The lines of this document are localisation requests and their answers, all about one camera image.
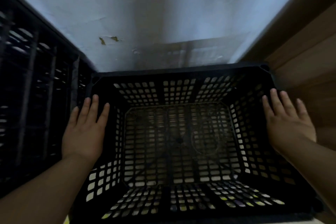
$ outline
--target paint chip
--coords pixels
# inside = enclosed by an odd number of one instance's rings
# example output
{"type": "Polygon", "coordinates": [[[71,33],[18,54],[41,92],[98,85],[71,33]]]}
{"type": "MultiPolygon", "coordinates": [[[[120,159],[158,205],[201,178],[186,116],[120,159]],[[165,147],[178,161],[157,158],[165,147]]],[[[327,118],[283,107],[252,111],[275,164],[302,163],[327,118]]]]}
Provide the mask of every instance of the paint chip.
{"type": "Polygon", "coordinates": [[[111,39],[112,39],[112,40],[115,40],[116,42],[119,41],[118,38],[117,38],[116,36],[112,36],[111,39]]]}
{"type": "Polygon", "coordinates": [[[104,39],[102,39],[101,37],[99,39],[100,39],[102,45],[106,45],[104,39]]]}

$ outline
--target finger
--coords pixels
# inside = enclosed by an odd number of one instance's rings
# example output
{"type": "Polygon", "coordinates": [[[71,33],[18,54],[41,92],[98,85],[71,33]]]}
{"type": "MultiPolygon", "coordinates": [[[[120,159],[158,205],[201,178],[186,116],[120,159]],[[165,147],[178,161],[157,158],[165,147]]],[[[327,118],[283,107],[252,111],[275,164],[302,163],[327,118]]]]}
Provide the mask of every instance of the finger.
{"type": "Polygon", "coordinates": [[[90,98],[86,98],[84,100],[81,113],[78,116],[77,125],[82,125],[82,124],[84,124],[86,122],[87,114],[88,114],[89,109],[90,109],[90,103],[91,103],[91,99],[90,98]]]}
{"type": "Polygon", "coordinates": [[[89,114],[86,119],[86,123],[95,123],[97,120],[97,113],[98,113],[98,104],[99,104],[99,98],[98,95],[93,95],[92,97],[92,105],[90,107],[89,114]]]}
{"type": "Polygon", "coordinates": [[[271,89],[271,100],[272,100],[272,106],[274,110],[275,115],[281,115],[285,116],[286,112],[285,109],[278,97],[278,93],[276,89],[271,89]]]}
{"type": "Polygon", "coordinates": [[[281,100],[282,100],[282,104],[283,104],[283,107],[285,109],[285,112],[291,117],[298,118],[297,113],[296,113],[296,109],[295,109],[292,101],[290,100],[287,92],[286,91],[281,91],[280,96],[281,96],[281,100]]]}
{"type": "Polygon", "coordinates": [[[299,118],[306,122],[312,123],[304,102],[301,99],[297,99],[296,102],[297,102],[297,111],[298,111],[299,118]]]}
{"type": "Polygon", "coordinates": [[[70,114],[69,122],[68,122],[68,127],[73,128],[74,126],[76,126],[77,117],[78,117],[78,110],[79,110],[79,108],[77,106],[72,110],[72,112],[70,114]]]}
{"type": "Polygon", "coordinates": [[[264,108],[266,120],[269,120],[272,116],[274,116],[274,112],[268,102],[267,96],[265,95],[262,96],[262,106],[264,108]]]}
{"type": "Polygon", "coordinates": [[[101,115],[99,116],[99,119],[97,121],[97,124],[99,124],[102,128],[106,127],[107,119],[109,118],[109,112],[110,112],[110,104],[106,103],[104,105],[103,112],[101,112],[101,115]]]}

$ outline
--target white wall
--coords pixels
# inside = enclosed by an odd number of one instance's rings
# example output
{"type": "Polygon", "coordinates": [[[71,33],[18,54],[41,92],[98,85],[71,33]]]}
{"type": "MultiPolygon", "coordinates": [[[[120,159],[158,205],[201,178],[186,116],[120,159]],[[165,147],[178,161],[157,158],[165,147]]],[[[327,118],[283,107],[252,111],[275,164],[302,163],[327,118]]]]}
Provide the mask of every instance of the white wall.
{"type": "Polygon", "coordinates": [[[27,1],[105,72],[235,62],[288,0],[27,1]]]}

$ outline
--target pinky finger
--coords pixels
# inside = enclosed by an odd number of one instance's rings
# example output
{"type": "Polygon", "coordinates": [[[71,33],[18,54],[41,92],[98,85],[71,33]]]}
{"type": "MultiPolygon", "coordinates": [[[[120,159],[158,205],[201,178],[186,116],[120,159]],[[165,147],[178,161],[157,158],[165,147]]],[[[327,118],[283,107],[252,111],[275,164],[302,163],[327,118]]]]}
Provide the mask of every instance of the pinky finger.
{"type": "Polygon", "coordinates": [[[68,122],[68,126],[69,126],[69,127],[74,127],[74,126],[76,126],[76,124],[77,124],[77,117],[78,117],[78,111],[79,111],[78,106],[76,106],[76,107],[72,110],[72,112],[71,112],[71,114],[70,114],[69,122],[68,122]]]}
{"type": "Polygon", "coordinates": [[[269,120],[270,117],[274,116],[274,112],[270,106],[270,103],[268,102],[266,95],[262,96],[262,106],[264,108],[266,120],[269,120]]]}
{"type": "Polygon", "coordinates": [[[110,112],[110,104],[106,103],[104,105],[103,112],[101,112],[101,115],[99,116],[99,119],[97,121],[97,124],[99,124],[103,128],[106,127],[107,119],[109,117],[109,112],[110,112]]]}
{"type": "Polygon", "coordinates": [[[297,110],[298,110],[298,116],[301,120],[304,120],[306,122],[312,122],[310,117],[309,117],[309,114],[308,114],[308,111],[307,111],[307,108],[304,104],[304,102],[301,100],[301,99],[297,99],[296,100],[297,102],[297,110]]]}

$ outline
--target crate bottom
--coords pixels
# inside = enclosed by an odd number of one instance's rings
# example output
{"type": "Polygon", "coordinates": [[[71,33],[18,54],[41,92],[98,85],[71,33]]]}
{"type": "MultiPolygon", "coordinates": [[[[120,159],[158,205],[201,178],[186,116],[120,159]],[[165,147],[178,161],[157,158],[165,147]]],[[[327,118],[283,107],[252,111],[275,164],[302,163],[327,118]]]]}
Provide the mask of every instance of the crate bottom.
{"type": "Polygon", "coordinates": [[[231,180],[241,171],[221,102],[132,108],[125,120],[129,187],[231,180]]]}

